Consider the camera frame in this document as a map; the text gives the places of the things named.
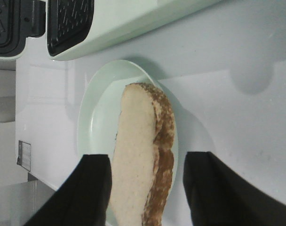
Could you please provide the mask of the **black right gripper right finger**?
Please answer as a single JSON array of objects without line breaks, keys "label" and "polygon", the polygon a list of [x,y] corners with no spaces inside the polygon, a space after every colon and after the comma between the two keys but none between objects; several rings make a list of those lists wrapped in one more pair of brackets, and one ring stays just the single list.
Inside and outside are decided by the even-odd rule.
[{"label": "black right gripper right finger", "polygon": [[183,186],[194,226],[286,226],[286,205],[211,152],[188,152]]}]

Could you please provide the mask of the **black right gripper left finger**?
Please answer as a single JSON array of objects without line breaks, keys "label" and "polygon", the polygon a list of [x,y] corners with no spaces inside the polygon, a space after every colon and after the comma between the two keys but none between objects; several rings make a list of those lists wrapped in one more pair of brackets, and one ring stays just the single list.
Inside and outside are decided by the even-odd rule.
[{"label": "black right gripper left finger", "polygon": [[105,154],[85,154],[27,226],[104,226],[112,186]]}]

